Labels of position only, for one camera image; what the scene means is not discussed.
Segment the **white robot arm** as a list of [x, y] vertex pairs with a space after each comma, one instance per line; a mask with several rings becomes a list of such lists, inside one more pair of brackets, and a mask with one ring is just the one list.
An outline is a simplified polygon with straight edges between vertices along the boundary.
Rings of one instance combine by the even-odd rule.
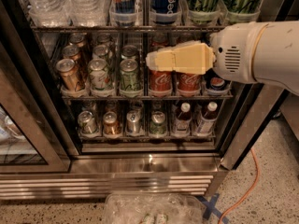
[[243, 84], [279, 86], [299, 95], [299, 21], [236, 23], [210, 36], [147, 54], [154, 71], [219, 77]]

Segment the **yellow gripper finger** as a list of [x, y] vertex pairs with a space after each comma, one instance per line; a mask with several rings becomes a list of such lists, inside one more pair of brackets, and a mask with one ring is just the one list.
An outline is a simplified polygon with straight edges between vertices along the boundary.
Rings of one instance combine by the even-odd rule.
[[172, 71], [174, 66], [173, 50], [163, 48], [149, 52], [146, 57], [146, 65], [154, 71]]

